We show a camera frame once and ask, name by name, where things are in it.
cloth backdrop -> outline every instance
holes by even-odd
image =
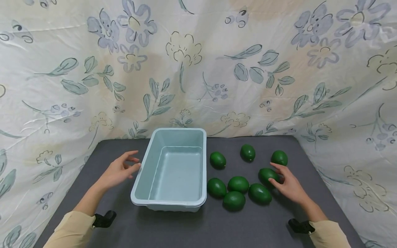
[[[397,247],[394,0],[3,0],[0,242],[30,248],[96,144],[293,135],[367,247]]]

black wrist strap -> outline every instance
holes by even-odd
[[[313,233],[315,231],[314,227],[310,225],[309,221],[299,222],[296,219],[290,219],[288,225],[295,233]]]
[[[116,212],[112,210],[109,210],[105,216],[96,213],[93,227],[108,228],[111,226],[116,216]]]

beige sleeve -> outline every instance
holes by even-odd
[[[350,248],[346,235],[333,221],[309,222],[315,231],[309,236],[316,248]]]
[[[43,248],[83,248],[93,233],[95,216],[72,211],[65,214]]]

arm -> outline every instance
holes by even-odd
[[[301,206],[308,216],[311,226],[315,231],[309,233],[316,248],[350,248],[349,242],[338,223],[329,221],[321,208],[306,194],[298,179],[283,165],[270,163],[276,168],[276,173],[283,175],[282,184],[273,178],[273,184],[284,196]]]
[[[85,247],[94,230],[94,214],[103,195],[111,187],[120,184],[127,178],[131,179],[131,174],[141,167],[140,163],[136,163],[139,159],[131,157],[136,153],[138,151],[126,152],[110,164],[98,181],[85,193],[73,211],[64,216],[44,248]],[[136,164],[129,166],[125,161],[132,161]]]

green lime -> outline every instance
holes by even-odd
[[[240,156],[244,161],[250,163],[255,159],[255,149],[251,145],[245,144],[241,147]]]
[[[210,163],[215,169],[224,169],[226,166],[225,156],[223,156],[220,152],[213,152],[210,155]]]
[[[249,188],[249,182],[245,177],[232,177],[227,184],[229,191],[238,191],[245,194]]]
[[[207,183],[208,193],[215,198],[223,198],[226,195],[226,186],[218,178],[211,178]]]
[[[259,180],[261,181],[261,183],[268,188],[274,188],[274,186],[269,182],[269,178],[273,178],[278,183],[280,183],[279,175],[271,168],[260,169],[259,173],[258,173],[258,177],[259,177]]]
[[[260,205],[269,204],[272,201],[269,191],[260,183],[254,183],[249,187],[248,196]]]
[[[229,211],[242,210],[245,205],[245,196],[237,191],[230,191],[224,197],[223,206]]]
[[[272,163],[281,164],[287,166],[288,164],[288,157],[285,152],[281,150],[277,150],[273,152],[272,159],[270,160]]]

